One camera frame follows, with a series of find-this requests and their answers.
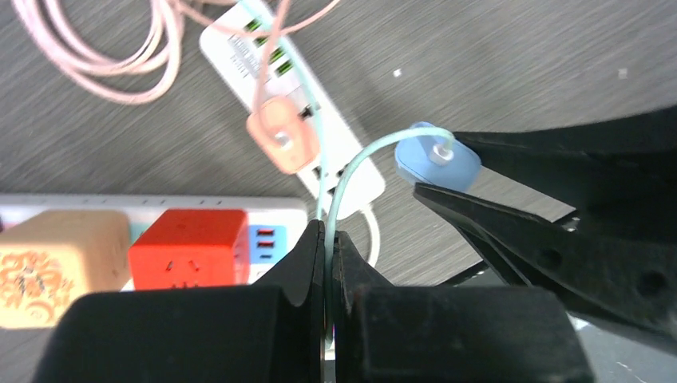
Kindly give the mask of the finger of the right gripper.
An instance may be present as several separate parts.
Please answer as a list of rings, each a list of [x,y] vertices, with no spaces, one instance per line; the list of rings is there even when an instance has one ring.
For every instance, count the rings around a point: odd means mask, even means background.
[[[513,286],[541,286],[592,322],[676,336],[676,247],[569,231],[537,215],[417,184],[414,198],[455,227]]]
[[[605,223],[676,221],[676,108],[530,132],[459,132],[483,165]]]

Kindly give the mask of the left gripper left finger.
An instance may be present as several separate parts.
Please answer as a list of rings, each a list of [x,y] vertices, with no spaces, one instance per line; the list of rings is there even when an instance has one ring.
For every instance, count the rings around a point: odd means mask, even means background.
[[[325,227],[248,286],[89,294],[52,333],[36,382],[320,382]]]

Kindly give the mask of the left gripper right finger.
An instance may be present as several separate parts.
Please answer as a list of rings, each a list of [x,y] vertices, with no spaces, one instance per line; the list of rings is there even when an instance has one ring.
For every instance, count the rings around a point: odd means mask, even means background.
[[[541,288],[395,286],[336,235],[339,382],[593,382],[563,305]]]

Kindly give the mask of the red cube socket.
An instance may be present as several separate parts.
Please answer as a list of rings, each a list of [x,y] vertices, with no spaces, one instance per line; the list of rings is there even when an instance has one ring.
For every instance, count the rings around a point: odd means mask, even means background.
[[[244,210],[165,211],[129,248],[134,289],[246,284],[248,226]]]

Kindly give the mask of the light blue charger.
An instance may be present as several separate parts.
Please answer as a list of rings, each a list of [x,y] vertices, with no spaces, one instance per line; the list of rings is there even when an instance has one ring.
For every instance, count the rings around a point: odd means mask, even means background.
[[[481,170],[478,154],[444,128],[412,124],[394,150],[396,172],[410,184],[424,183],[466,192]]]

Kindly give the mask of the pink small charger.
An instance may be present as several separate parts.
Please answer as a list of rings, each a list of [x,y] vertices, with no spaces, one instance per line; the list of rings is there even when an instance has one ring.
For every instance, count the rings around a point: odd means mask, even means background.
[[[315,130],[291,99],[275,96],[247,119],[247,131],[268,159],[284,174],[292,175],[320,153]]]

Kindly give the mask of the tan cube socket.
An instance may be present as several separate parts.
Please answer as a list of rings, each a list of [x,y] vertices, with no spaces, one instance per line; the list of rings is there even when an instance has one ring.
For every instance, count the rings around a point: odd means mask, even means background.
[[[130,223],[119,211],[44,211],[1,233],[1,326],[54,326],[83,295],[131,279]]]

